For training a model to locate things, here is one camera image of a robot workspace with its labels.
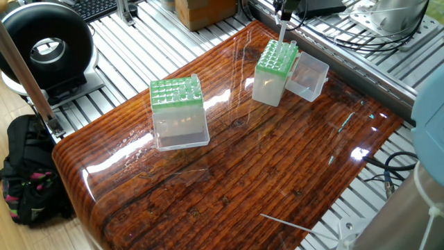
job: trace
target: wooden tabletop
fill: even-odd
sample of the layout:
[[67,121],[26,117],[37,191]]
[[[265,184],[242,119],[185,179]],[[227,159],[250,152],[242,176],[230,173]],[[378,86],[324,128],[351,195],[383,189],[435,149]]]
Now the wooden tabletop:
[[59,142],[76,214],[105,249],[294,249],[402,120],[328,74],[310,103],[251,99],[278,35],[253,22],[169,78],[197,73],[210,143],[159,152],[149,91]]

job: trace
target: wooden pole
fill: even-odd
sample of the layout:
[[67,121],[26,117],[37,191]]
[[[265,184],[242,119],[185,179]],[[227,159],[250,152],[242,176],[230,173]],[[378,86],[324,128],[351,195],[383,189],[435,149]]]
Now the wooden pole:
[[[0,11],[4,11],[7,7],[8,0],[0,0]],[[57,122],[56,115],[49,106],[48,101],[44,98],[39,85],[35,81],[34,76],[31,74],[31,71],[20,55],[20,52],[2,22],[0,22],[0,53],[6,59],[9,67],[11,67],[15,76],[23,85],[26,93],[28,93],[28,96],[33,101],[35,108],[42,116],[43,120],[49,125],[50,129],[55,134],[60,134],[62,128]]]

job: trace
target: metal slotted rail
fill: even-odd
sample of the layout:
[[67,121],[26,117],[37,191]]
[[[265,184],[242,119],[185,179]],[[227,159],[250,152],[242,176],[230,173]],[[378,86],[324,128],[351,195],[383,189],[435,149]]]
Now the metal slotted rail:
[[[124,24],[116,14],[91,23],[95,30],[94,44],[99,50],[97,74],[105,87],[69,102],[55,111],[67,135],[88,125],[101,115],[148,88],[148,83],[168,76],[198,56],[234,35],[248,21],[231,17],[225,21],[189,32],[176,15],[161,7],[158,0],[139,3],[139,17],[134,26]],[[376,153],[384,162],[396,151],[413,151],[410,126],[403,124]],[[412,164],[400,157],[395,164]],[[368,165],[325,213],[314,230],[338,237],[342,217],[375,216],[386,202],[384,184],[363,182],[382,171]],[[297,249],[331,249],[335,242],[307,235]]]
[[[249,1],[252,10],[262,21],[275,26],[273,0]],[[343,3],[347,7],[346,12],[351,12],[359,6],[373,5],[371,0],[343,0]],[[299,25],[299,21],[300,18],[293,15],[289,24],[295,27]],[[294,37],[304,40],[314,50],[320,51],[319,57],[322,60],[331,59],[330,63],[342,65],[353,71],[361,82],[365,81],[366,84],[373,85],[383,99],[389,98],[394,103],[398,103],[405,119],[410,116],[418,91],[423,87],[427,77],[444,63],[444,26],[430,17],[424,18],[420,30],[425,31],[431,26],[434,30],[427,37],[415,34],[413,37],[421,41],[416,46],[408,51],[396,49],[384,53],[357,53],[343,49],[311,31],[307,26],[320,33],[349,42],[372,44],[386,42],[386,40],[358,36],[357,34],[374,34],[357,25],[349,15],[315,17],[306,21],[305,26],[299,31],[292,31]],[[380,45],[374,49],[388,49],[391,46]]]

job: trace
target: round black device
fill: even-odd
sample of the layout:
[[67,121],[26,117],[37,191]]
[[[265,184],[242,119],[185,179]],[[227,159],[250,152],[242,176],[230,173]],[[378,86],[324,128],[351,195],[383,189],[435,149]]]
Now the round black device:
[[[87,24],[72,9],[57,3],[32,3],[11,12],[3,25],[41,89],[70,81],[82,84],[76,79],[85,79],[83,72],[94,45]],[[42,46],[47,50],[41,53]],[[1,54],[0,69],[19,82]]]

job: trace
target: pipette tip box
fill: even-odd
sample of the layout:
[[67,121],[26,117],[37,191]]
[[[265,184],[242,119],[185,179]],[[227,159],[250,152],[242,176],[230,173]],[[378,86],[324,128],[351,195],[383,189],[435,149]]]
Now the pipette tip box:
[[285,83],[292,75],[295,60],[299,56],[296,41],[282,43],[278,51],[278,41],[270,40],[255,69],[253,100],[275,106],[279,105],[285,90]]
[[210,135],[196,74],[189,78],[151,81],[150,96],[159,151],[208,145]]

